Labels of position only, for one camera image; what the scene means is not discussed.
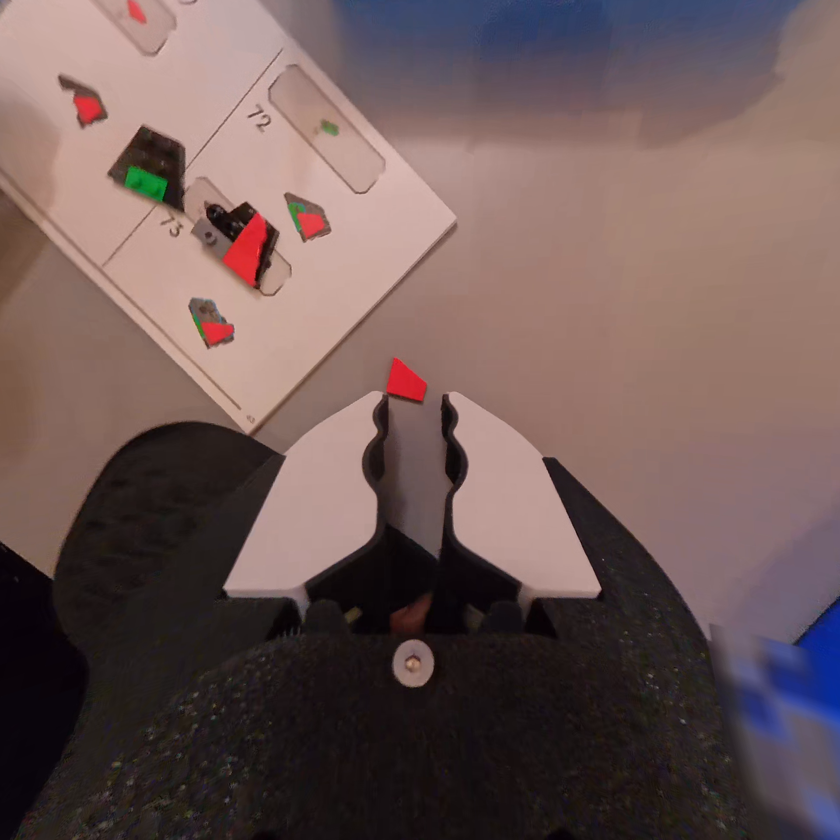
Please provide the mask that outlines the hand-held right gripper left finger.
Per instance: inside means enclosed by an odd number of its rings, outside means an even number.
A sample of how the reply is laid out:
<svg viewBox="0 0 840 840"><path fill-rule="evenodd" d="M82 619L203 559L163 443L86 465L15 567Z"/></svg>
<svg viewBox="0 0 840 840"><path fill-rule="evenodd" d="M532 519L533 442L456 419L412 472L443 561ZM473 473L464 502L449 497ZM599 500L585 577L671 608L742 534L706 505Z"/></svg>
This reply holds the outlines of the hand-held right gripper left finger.
<svg viewBox="0 0 840 840"><path fill-rule="evenodd" d="M388 398L370 392L291 446L224 584L243 599L286 597L305 615L333 601L376 611L385 599Z"/></svg>

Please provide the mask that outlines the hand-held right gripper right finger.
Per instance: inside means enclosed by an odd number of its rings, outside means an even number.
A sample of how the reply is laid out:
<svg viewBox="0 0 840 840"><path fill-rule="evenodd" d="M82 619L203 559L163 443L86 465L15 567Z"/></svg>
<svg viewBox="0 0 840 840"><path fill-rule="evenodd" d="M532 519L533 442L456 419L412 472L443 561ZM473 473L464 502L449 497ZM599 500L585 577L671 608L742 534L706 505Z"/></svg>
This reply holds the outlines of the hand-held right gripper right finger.
<svg viewBox="0 0 840 840"><path fill-rule="evenodd" d="M540 452L458 392L444 395L446 497L439 556L444 585L487 613L513 602L594 600L602 585Z"/></svg>

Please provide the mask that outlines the red wedge tile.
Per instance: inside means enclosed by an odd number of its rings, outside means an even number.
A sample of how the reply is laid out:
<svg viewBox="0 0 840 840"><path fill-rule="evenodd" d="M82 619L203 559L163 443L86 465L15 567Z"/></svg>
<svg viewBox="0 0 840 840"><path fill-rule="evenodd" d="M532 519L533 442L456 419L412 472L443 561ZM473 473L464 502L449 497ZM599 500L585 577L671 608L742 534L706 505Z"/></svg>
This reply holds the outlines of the red wedge tile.
<svg viewBox="0 0 840 840"><path fill-rule="evenodd" d="M394 357L385 393L412 403L423 403L427 393L427 383L402 360Z"/></svg>

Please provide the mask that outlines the black wedge plate green tile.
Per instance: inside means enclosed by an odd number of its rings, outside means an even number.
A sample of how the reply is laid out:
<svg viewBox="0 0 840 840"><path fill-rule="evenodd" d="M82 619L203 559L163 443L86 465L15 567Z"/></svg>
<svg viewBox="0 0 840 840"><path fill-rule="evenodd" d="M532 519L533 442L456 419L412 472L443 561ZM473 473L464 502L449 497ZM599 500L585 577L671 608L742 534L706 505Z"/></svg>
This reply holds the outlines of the black wedge plate green tile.
<svg viewBox="0 0 840 840"><path fill-rule="evenodd" d="M184 144L141 125L108 170L116 184L150 200L184 211Z"/></svg>

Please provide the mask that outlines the black grey red brick assembly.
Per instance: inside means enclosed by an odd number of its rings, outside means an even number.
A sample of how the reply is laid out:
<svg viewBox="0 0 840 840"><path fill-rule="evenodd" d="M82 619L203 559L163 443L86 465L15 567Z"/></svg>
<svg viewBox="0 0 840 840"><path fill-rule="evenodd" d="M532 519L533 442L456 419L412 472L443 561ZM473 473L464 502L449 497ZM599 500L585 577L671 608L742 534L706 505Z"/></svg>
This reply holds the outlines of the black grey red brick assembly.
<svg viewBox="0 0 840 840"><path fill-rule="evenodd" d="M266 275L279 232L251 203L226 209L220 203L205 201L192 234L216 261L248 287L264 296L274 294L266 286Z"/></svg>

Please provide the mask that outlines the white instruction booklet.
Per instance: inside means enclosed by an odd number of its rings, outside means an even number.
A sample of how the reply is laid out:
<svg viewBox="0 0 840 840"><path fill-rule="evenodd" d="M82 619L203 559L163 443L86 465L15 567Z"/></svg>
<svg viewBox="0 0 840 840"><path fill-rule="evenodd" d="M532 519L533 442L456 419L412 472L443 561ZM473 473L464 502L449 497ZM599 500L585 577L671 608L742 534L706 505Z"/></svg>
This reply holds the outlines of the white instruction booklet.
<svg viewBox="0 0 840 840"><path fill-rule="evenodd" d="M183 212L108 177L143 124ZM455 226L261 2L2 2L2 188L248 432ZM193 236L205 201L277 228L274 294Z"/></svg>

